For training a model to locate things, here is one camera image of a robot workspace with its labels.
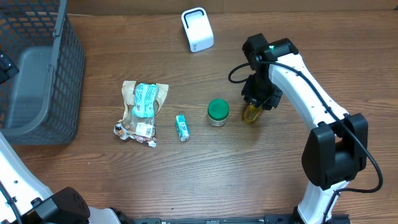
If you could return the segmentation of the yellow liquid bottle silver cap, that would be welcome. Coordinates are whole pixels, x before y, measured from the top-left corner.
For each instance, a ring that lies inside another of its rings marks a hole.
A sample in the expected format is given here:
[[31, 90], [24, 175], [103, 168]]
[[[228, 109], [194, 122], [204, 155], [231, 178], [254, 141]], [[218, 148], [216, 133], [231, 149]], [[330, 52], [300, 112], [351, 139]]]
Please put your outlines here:
[[255, 104], [248, 104], [243, 112], [243, 121], [246, 124], [254, 123], [262, 112], [262, 106], [256, 107]]

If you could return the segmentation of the green lid jar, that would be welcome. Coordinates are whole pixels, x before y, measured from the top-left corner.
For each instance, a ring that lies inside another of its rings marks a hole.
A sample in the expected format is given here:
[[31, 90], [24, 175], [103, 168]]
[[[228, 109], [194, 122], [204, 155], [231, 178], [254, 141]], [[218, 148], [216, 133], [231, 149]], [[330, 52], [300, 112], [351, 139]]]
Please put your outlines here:
[[207, 109], [207, 119], [212, 126], [223, 126], [229, 115], [228, 103], [220, 98], [212, 100]]

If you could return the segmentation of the small teal white box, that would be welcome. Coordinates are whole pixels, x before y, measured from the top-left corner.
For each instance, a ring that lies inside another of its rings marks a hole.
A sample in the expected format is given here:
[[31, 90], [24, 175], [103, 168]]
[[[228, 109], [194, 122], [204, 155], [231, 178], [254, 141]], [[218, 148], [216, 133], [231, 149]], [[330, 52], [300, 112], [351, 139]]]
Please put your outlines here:
[[185, 116], [183, 114], [176, 116], [175, 126], [179, 140], [181, 140], [181, 142], [188, 141], [190, 137], [190, 132]]

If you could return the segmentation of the teal wet wipes pack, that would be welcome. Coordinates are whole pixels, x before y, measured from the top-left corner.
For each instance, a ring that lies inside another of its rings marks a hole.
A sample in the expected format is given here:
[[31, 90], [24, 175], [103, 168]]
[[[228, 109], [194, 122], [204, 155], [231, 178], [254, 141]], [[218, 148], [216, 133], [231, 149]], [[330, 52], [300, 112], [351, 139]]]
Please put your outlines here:
[[152, 118], [155, 116], [155, 100], [159, 87], [155, 84], [140, 83], [136, 86], [132, 114], [139, 118]]

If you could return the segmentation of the brown snack bag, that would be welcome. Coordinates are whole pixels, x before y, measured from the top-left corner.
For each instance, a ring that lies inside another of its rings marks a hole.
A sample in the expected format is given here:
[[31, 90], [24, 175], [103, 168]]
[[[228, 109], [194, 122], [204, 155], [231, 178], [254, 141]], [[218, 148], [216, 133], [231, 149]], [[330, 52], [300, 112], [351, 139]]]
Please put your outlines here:
[[164, 104], [169, 91], [169, 86], [161, 83], [155, 84], [159, 87], [159, 93], [155, 100], [155, 116], [152, 118], [139, 118], [132, 114], [134, 94], [138, 84], [140, 83], [136, 81], [123, 82], [121, 92], [124, 100], [124, 114], [123, 118], [114, 125], [114, 134], [124, 141], [133, 139], [145, 144], [146, 146], [156, 147], [157, 136], [155, 116]]

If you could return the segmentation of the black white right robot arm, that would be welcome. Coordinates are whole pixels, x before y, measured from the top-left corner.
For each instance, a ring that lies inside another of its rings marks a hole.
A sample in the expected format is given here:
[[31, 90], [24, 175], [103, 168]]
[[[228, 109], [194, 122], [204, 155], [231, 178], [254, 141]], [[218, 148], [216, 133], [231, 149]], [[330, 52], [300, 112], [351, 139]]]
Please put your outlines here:
[[292, 216], [272, 215], [267, 222], [349, 223], [347, 215], [332, 215], [331, 211], [339, 191], [366, 167], [366, 119], [361, 114], [350, 115], [328, 96], [289, 39], [268, 42], [256, 34], [248, 37], [242, 50], [255, 72], [241, 93], [248, 103], [245, 122], [254, 122], [262, 110], [276, 108], [286, 96], [309, 132], [302, 154], [308, 178], [304, 198]]

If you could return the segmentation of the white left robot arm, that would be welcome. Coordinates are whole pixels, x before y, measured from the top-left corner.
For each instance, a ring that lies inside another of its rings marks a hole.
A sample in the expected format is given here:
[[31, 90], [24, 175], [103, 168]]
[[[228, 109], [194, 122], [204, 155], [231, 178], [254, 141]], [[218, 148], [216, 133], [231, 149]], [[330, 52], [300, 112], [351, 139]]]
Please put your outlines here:
[[113, 208], [88, 206], [71, 187], [52, 193], [1, 135], [1, 223], [134, 224], [134, 221]]

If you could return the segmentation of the white barcode scanner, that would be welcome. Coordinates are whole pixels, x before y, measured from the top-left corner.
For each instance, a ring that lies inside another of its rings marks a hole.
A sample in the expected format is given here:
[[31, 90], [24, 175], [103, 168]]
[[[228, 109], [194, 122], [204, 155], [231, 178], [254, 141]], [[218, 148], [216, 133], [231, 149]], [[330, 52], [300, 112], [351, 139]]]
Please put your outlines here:
[[214, 45], [214, 34], [204, 8], [186, 10], [181, 15], [182, 25], [192, 53], [209, 49]]

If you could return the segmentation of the grey plastic shopping basket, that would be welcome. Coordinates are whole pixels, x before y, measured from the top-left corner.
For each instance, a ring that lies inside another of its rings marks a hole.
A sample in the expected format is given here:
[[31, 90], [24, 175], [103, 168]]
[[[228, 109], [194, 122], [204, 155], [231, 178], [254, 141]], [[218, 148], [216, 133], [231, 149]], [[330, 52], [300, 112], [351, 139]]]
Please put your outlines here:
[[18, 145], [72, 142], [85, 51], [67, 2], [1, 0], [1, 51], [19, 69], [1, 84], [1, 134]]

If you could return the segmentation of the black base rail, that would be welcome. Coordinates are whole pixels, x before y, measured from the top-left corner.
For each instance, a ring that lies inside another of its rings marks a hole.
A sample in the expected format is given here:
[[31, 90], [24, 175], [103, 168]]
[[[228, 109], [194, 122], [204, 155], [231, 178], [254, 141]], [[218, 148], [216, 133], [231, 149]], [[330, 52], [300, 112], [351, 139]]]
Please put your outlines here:
[[291, 215], [266, 215], [264, 217], [239, 217], [239, 218], [184, 218], [160, 219], [137, 218], [131, 221], [135, 224], [288, 224]]

